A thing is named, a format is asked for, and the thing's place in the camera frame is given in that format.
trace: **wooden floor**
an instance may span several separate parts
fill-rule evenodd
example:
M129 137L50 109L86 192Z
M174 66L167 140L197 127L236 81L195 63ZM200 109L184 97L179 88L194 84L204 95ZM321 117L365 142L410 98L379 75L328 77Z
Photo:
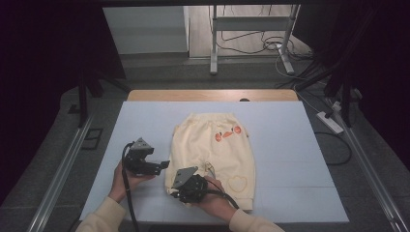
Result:
M213 6L190 6L190 57L209 57L212 47L211 20ZM290 5L252 5L252 6L218 6L218 16L256 16L256 15L274 15L289 16L291 11ZM219 46L241 50L250 54L235 51L232 49L221 49L219 47L219 56L277 56L275 50L263 50L263 40L271 37L282 37L284 32L259 32L252 35L244 36L238 39L229 40L251 32L218 32L217 43ZM291 37L288 49L295 53L307 54L310 52L308 46ZM268 42L281 42L281 38L271 38Z

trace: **white tabletop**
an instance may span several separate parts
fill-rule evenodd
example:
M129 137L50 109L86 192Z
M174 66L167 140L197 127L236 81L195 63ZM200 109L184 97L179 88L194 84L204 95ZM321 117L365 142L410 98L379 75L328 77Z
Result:
M273 222L348 221L301 101L125 101L80 219L94 212L108 194L127 143L143 137L155 148L147 161L168 160L174 127L190 113L234 113L248 130L256 165L250 214ZM167 195L164 172L138 186L132 202L141 222L221 223ZM128 209L127 200L122 205Z

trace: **person's right hand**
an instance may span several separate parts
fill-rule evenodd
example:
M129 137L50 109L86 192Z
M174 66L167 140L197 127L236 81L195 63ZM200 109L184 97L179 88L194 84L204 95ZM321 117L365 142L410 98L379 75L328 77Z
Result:
M209 176L205 176L204 178L208 182L211 182L208 183L208 189L219 190L218 188L220 188L221 190L223 190L222 184L219 180L216 180ZM208 215L221 218L227 223L229 223L236 212L236 209L229 204L229 201L226 198L211 193L206 194L204 199L202 199L200 203L193 205L201 208Z

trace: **white wall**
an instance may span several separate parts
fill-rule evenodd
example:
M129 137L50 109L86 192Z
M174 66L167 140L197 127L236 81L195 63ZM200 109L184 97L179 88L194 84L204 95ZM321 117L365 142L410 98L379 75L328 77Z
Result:
M119 54L187 52L188 8L104 8Z

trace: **beige shorts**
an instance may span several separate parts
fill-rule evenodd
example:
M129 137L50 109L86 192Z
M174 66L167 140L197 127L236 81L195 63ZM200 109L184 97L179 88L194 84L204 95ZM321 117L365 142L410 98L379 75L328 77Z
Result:
M195 174L220 180L242 210L252 210L255 165L248 136L232 113L191 114L174 131L165 171L168 193L178 169L197 166Z

